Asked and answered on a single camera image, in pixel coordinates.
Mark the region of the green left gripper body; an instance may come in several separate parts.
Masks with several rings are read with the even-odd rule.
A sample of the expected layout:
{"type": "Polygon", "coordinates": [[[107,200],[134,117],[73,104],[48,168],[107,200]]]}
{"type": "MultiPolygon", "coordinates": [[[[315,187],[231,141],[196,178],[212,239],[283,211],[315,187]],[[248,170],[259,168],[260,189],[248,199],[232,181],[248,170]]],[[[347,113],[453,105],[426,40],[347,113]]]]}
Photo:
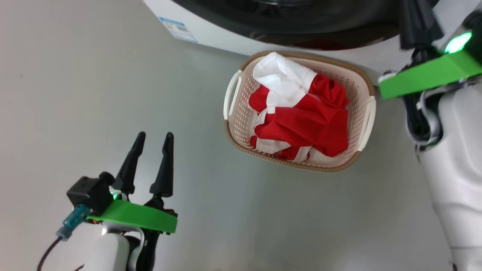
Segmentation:
{"type": "Polygon", "coordinates": [[[100,216],[89,216],[104,233],[87,259],[88,271],[152,271],[160,235],[176,232],[178,217],[159,210],[115,199],[100,216]]]}

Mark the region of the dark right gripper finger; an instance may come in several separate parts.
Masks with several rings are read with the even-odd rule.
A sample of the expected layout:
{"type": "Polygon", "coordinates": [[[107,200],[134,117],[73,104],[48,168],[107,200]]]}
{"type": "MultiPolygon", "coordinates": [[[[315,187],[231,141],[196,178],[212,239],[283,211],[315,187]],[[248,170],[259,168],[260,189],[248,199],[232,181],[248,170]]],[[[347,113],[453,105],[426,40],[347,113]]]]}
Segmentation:
{"type": "Polygon", "coordinates": [[[411,50],[438,41],[444,31],[433,8],[438,0],[400,0],[400,48],[411,50]]]}

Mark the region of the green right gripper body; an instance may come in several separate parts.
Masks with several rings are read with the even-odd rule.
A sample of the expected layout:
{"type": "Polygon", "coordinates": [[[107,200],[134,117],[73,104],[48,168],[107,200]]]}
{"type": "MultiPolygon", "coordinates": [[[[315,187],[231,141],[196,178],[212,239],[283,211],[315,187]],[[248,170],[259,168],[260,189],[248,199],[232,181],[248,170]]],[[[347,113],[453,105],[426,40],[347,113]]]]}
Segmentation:
{"type": "Polygon", "coordinates": [[[481,45],[441,53],[436,48],[415,50],[411,64],[379,79],[383,99],[401,98],[408,135],[416,146],[437,144],[444,135],[437,102],[450,91],[481,81],[481,45]]]}

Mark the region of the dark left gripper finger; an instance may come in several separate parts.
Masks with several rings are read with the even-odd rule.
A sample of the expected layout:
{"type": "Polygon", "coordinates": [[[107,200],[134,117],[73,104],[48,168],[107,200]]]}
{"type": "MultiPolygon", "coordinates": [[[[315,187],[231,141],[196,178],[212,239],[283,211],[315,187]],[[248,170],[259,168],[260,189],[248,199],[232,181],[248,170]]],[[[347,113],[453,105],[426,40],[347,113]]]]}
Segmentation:
{"type": "Polygon", "coordinates": [[[149,192],[153,198],[168,198],[173,195],[174,188],[174,135],[171,132],[166,134],[162,147],[162,162],[156,176],[155,182],[151,185],[149,192]]]}
{"type": "Polygon", "coordinates": [[[146,133],[144,131],[141,131],[137,135],[133,146],[128,152],[122,166],[119,169],[117,176],[115,177],[114,183],[112,184],[113,189],[118,190],[126,195],[134,194],[134,178],[136,175],[137,163],[139,157],[143,152],[145,140],[146,133]]]}

